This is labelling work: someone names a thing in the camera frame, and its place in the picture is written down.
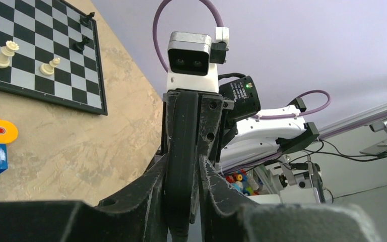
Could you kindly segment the black phone case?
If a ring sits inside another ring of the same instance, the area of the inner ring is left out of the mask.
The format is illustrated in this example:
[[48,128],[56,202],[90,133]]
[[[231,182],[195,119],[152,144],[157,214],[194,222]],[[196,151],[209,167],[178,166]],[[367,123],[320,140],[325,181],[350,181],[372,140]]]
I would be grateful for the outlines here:
[[199,95],[172,92],[167,101],[168,162],[164,184],[166,222],[173,241],[187,241],[196,165]]

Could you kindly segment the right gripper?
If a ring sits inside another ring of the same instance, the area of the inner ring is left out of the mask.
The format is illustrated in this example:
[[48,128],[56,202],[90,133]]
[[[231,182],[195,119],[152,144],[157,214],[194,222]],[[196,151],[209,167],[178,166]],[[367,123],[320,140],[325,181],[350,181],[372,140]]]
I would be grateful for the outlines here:
[[[165,141],[162,147],[168,156],[169,145],[167,135],[167,101],[172,92],[191,90],[170,90],[164,94],[164,136]],[[199,95],[198,120],[197,120],[197,144],[196,144],[196,164],[201,164],[206,157],[212,164],[221,161],[223,147],[233,139],[235,135],[235,120],[231,117],[234,110],[234,102],[225,96],[210,92],[197,92]]]

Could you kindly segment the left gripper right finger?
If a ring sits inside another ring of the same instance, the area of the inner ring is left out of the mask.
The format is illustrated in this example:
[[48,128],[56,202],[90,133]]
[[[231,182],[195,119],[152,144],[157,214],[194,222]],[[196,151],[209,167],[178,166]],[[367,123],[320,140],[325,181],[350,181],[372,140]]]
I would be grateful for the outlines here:
[[358,206],[259,204],[199,157],[203,241],[382,241]]

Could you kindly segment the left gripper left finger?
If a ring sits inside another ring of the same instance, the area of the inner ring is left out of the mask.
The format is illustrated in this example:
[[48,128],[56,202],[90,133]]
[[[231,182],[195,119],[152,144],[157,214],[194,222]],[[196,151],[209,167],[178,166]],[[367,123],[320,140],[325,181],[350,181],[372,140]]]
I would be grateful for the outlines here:
[[0,202],[0,241],[166,241],[162,183],[167,155],[123,189],[80,200]]

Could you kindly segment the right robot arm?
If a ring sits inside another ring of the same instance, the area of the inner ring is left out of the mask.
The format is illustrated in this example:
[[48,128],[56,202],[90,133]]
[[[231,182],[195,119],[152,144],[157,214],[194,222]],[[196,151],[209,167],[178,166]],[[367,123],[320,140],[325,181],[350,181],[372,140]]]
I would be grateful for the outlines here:
[[297,152],[319,136],[304,114],[300,98],[282,108],[261,109],[252,78],[241,73],[169,73],[164,118],[167,174],[192,176],[201,157],[228,170],[273,153]]

